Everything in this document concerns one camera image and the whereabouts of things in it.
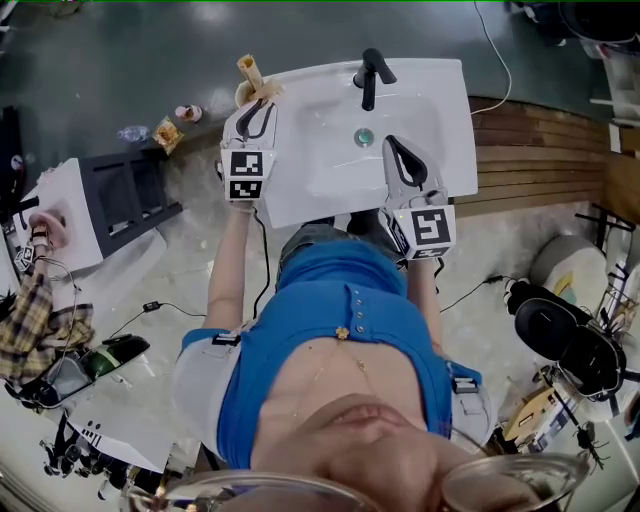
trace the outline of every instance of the white box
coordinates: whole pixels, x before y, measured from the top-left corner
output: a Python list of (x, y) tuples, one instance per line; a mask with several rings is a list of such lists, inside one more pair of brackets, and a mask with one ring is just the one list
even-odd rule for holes
[(393, 210), (388, 225), (408, 260), (439, 258), (456, 243), (453, 205)]
[(273, 169), (276, 152), (259, 149), (223, 149), (224, 198), (227, 201), (257, 201)]

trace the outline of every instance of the necklace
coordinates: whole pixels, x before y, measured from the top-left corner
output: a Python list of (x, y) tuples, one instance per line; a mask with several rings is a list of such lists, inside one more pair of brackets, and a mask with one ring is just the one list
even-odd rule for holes
[(291, 430), (293, 430), (293, 428), (296, 426), (296, 423), (298, 422), (298, 414), (300, 412), (300, 404), (302, 404), (302, 401), (305, 398), (307, 398), (309, 393), (311, 393), (314, 385), (316, 384), (316, 382), (320, 378), (320, 375), (322, 375), (322, 373), (324, 372), (325, 367), (327, 367), (329, 365), (329, 363), (334, 358), (334, 356), (336, 355), (338, 350), (342, 350), (342, 352), (347, 354), (347, 356), (355, 363), (355, 365), (358, 368), (358, 370), (360, 370), (360, 372), (362, 372), (362, 374), (364, 375), (364, 378), (365, 378), (365, 381), (367, 383), (367, 387), (369, 388), (369, 391), (371, 391), (371, 394), (373, 396), (377, 396), (375, 391), (373, 390), (373, 386), (371, 386), (371, 381), (369, 380), (369, 374), (367, 373), (366, 365), (364, 364), (364, 362), (361, 359), (357, 359), (356, 357), (354, 357), (354, 355), (349, 350), (347, 350), (346, 347), (344, 346), (344, 344), (342, 343), (343, 341), (345, 341), (347, 339), (348, 336), (349, 336), (349, 329), (347, 329), (346, 327), (338, 327), (336, 329), (336, 338), (338, 338), (338, 342), (336, 343), (336, 346), (331, 351), (331, 353), (325, 358), (324, 361), (322, 361), (320, 368), (318, 369), (316, 374), (313, 376), (313, 378), (311, 379), (311, 381), (307, 385), (304, 394), (300, 397), (300, 400), (298, 400), (298, 403), (296, 404), (296, 407), (293, 410), (293, 422), (291, 424)]

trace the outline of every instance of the snack package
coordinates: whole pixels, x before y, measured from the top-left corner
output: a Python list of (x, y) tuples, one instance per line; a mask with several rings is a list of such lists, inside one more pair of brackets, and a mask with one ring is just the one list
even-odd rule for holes
[(171, 154), (178, 142), (182, 140), (182, 137), (184, 137), (184, 133), (178, 130), (178, 127), (173, 124), (168, 116), (160, 121), (160, 124), (153, 131), (153, 140), (164, 148), (167, 155)]

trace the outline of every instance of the wooden slat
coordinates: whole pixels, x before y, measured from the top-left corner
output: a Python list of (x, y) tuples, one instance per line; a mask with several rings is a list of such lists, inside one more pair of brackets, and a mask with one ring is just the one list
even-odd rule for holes
[(605, 176), (603, 206), (640, 224), (640, 160), (612, 154)]
[(587, 190), (582, 192), (565, 192), (559, 194), (543, 194), (538, 196), (517, 197), (512, 199), (497, 199), (494, 201), (481, 201), (478, 203), (456, 204), (457, 217), (470, 217), (485, 213), (504, 212), (547, 206), (558, 203), (575, 203), (578, 201), (599, 201), (600, 190)]
[(473, 196), (456, 198), (455, 204), (475, 203), (494, 199), (521, 198), (540, 194), (558, 194), (561, 192), (582, 192), (585, 190), (600, 190), (602, 184), (598, 181), (580, 183), (531, 183), (527, 185), (503, 185), (483, 187)]
[(478, 173), (479, 187), (527, 183), (602, 182), (602, 173), (589, 171), (508, 171)]
[[(495, 100), (486, 98), (469, 98), (469, 106), (471, 111), (479, 110), (482, 108), (491, 107), (496, 104)], [(532, 119), (541, 119), (543, 121), (555, 121), (565, 124), (573, 124), (587, 130), (594, 131), (602, 136), (608, 132), (608, 127), (603, 123), (592, 121), (586, 117), (578, 116), (576, 114), (569, 114), (561, 110), (555, 110), (551, 108), (539, 107), (536, 105), (528, 105), (526, 103), (518, 103), (515, 101), (508, 101), (500, 107), (483, 112), (483, 115), (490, 116), (511, 116), (511, 117), (529, 117)]]
[(623, 151), (640, 151), (640, 129), (620, 128), (620, 147)]
[(476, 146), (543, 146), (550, 148), (603, 151), (606, 146), (592, 140), (576, 139), (551, 133), (522, 132), (515, 130), (484, 130), (473, 132)]
[(550, 133), (564, 135), (581, 140), (591, 140), (601, 146), (609, 147), (608, 134), (594, 132), (579, 126), (557, 121), (544, 121), (529, 117), (509, 117), (499, 115), (477, 114), (472, 118), (474, 129), (487, 130), (516, 130), (525, 132)]
[(509, 172), (509, 171), (590, 171), (603, 172), (605, 162), (555, 162), (548, 160), (512, 160), (508, 162), (480, 162), (478, 172)]
[(606, 153), (579, 149), (535, 148), (526, 146), (478, 146), (478, 162), (509, 162), (512, 160), (557, 160), (563, 162), (605, 162)]

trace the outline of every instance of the concrete floor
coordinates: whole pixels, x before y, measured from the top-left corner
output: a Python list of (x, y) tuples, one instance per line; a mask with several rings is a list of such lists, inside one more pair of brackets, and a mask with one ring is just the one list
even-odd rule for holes
[[(576, 41), (549, 47), (511, 5), (480, 2), (512, 99), (610, 118), (589, 103), (592, 89), (608, 97), (602, 64)], [(125, 149), (118, 130), (153, 128), (179, 104), (201, 105), (209, 122), (225, 117), (245, 53), (271, 74), (356, 60), (374, 46), (388, 57), (460, 59), (469, 95), (506, 90), (471, 2), (98, 2), (61, 19), (49, 9), (18, 5), (0, 57), (0, 105), (20, 108), (27, 190), (67, 158)]]

